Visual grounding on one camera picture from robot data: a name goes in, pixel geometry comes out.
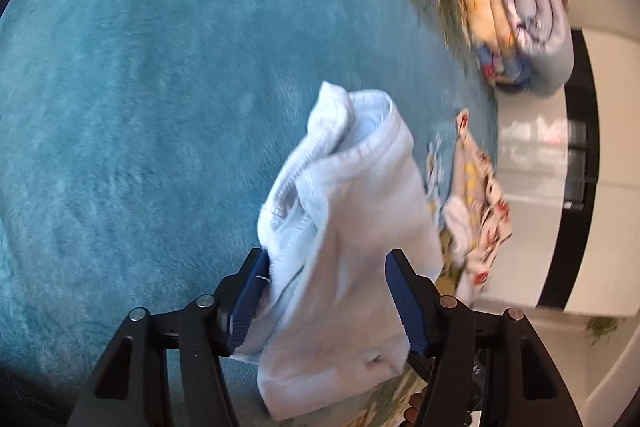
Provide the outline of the person's left hand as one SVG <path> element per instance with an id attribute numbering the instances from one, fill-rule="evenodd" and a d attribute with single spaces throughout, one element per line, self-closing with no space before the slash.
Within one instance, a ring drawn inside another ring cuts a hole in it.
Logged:
<path id="1" fill-rule="evenodd" d="M 400 427 L 413 427 L 418 419 L 422 402 L 426 395 L 426 388 L 423 387 L 420 392 L 414 393 L 408 402 L 408 407 L 402 415 L 402 423 Z"/>

